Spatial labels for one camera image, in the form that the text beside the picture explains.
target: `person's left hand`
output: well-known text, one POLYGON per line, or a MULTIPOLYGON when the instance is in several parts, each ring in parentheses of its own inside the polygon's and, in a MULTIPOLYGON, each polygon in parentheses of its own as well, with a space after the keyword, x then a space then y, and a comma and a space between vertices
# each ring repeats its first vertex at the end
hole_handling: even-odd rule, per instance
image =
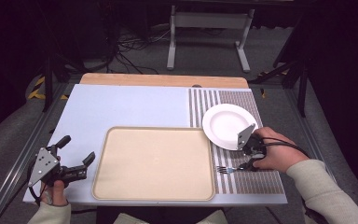
POLYGON ((65 195, 63 195, 63 190, 65 186, 61 180, 56 180, 53 187, 47 186, 42 182, 40 186, 41 196, 40 200, 43 203, 54 205, 54 206, 66 206, 68 201, 66 200, 65 195))

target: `hand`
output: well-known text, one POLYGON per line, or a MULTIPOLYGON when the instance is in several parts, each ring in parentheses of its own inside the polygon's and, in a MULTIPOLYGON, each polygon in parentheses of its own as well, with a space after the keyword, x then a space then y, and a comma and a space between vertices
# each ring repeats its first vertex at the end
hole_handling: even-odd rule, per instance
POLYGON ((68 201, 65 195, 63 195, 64 184, 61 180, 56 180, 53 187, 47 186, 42 182, 40 191, 40 200, 43 203, 54 206, 66 206, 68 201))
MULTIPOLYGON (((277 138, 295 145, 292 140, 288 139, 280 133, 274 132, 269 127, 257 129, 254 133, 261 138, 277 138)), ((277 142, 273 139, 263 139, 263 141, 265 144, 277 142)), ((287 169, 289 169, 289 167, 292 165, 308 159, 309 158, 306 155, 295 148, 287 146, 270 146, 267 147, 267 156, 263 160, 255 161, 253 166, 260 169, 273 169, 286 173, 287 169)))

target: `tabletop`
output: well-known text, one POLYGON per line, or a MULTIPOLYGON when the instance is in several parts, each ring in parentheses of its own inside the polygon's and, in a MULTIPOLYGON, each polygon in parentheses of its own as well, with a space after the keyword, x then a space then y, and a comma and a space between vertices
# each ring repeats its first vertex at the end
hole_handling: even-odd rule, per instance
MULTIPOLYGON (((287 203, 276 171, 213 174, 215 195, 208 201, 97 200, 92 195, 106 133, 113 127, 202 128, 202 117, 214 105, 233 104, 249 111, 262 127, 255 99, 240 77, 86 74, 75 85, 49 145, 63 136, 72 141, 59 151, 62 165, 77 166, 95 152, 88 178, 66 190, 71 203, 130 206, 239 206, 287 203), (203 88, 192 88, 200 85, 203 88)), ((212 166, 246 162, 240 151, 211 144, 212 166)), ((26 193, 25 202, 34 199, 26 193)))

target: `striped placemat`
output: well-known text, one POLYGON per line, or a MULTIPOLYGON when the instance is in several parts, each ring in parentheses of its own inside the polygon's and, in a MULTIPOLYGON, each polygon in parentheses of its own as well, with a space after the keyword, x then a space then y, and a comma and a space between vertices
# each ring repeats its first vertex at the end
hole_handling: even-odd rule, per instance
MULTIPOLYGON (((258 127, 263 127, 251 90, 189 89, 188 101, 190 127, 202 127, 202 118, 205 112, 219 104, 243 107, 255 117, 258 127)), ((249 160, 241 151, 225 150, 213 143, 211 146, 214 167, 236 167, 249 160)), ((215 192, 218 194, 284 194, 282 181, 277 171, 237 172, 229 175, 215 171, 214 185, 215 192)))

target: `person's right arm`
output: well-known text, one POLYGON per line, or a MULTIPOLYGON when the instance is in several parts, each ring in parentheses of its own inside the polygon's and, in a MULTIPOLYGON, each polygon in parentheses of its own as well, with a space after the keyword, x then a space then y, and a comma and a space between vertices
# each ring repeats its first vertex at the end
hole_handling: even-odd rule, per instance
MULTIPOLYGON (((268 127, 255 130, 255 134, 294 144, 268 127)), ((264 140, 264 143, 272 142, 276 140, 264 140)), ((295 180, 306 206, 324 216, 329 223, 358 223, 358 206, 332 180, 323 162, 311 160, 292 147, 271 146, 267 148, 266 158, 255 161, 254 167, 287 173, 295 180)))

